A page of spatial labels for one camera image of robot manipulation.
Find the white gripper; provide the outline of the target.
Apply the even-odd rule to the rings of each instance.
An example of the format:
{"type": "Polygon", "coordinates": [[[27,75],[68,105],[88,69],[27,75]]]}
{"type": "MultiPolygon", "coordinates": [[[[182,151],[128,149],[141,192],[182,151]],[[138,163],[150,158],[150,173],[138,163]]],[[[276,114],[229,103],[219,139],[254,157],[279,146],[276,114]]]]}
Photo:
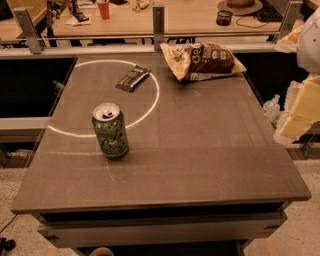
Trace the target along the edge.
{"type": "MultiPolygon", "coordinates": [[[[310,73],[320,73],[320,7],[304,26],[278,40],[275,50],[296,53],[297,64],[310,73]]],[[[320,120],[320,75],[310,74],[301,83],[292,81],[287,89],[284,111],[276,125],[274,140],[289,146],[320,120]]]]}

